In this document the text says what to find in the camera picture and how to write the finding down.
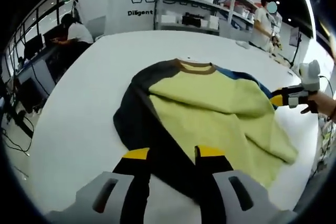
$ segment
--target human hand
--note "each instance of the human hand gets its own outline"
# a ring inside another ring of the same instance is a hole
[[[316,94],[310,95],[308,100],[314,101],[317,105],[318,112],[326,116],[330,116],[336,107],[336,101],[320,91]],[[307,107],[301,111],[301,114],[306,114],[309,111],[310,108]]]

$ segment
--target workstation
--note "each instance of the workstation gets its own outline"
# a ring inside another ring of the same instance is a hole
[[[3,128],[27,149],[6,151],[38,212],[49,221],[115,223],[128,223],[129,210],[144,223],[299,216],[310,203],[302,195],[333,162],[333,112],[309,97],[332,100],[334,58],[316,28],[289,21],[283,0],[267,2],[71,0],[71,25],[92,36],[83,36],[90,46],[70,68],[57,64],[62,44],[78,41],[62,30],[68,9],[54,10],[49,31],[22,38],[27,61],[10,78],[32,82],[44,103],[40,115],[27,115],[31,139],[20,124]],[[301,114],[307,106],[311,113]],[[203,166],[203,155],[216,161]],[[254,204],[248,211],[242,191]]]

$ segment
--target white table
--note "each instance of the white table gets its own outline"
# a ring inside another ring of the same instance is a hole
[[[184,31],[142,31],[106,36],[93,44],[65,73],[38,121],[30,152],[30,182],[42,213],[61,211],[76,192],[103,171],[112,171],[127,151],[112,117],[131,78],[162,60],[192,56],[223,68],[252,74],[268,89],[300,82],[288,69],[256,48]],[[279,108],[278,122],[299,150],[295,164],[284,165],[269,189],[281,209],[293,209],[308,180],[316,152],[317,116]],[[145,223],[201,223],[198,205],[154,176]]]

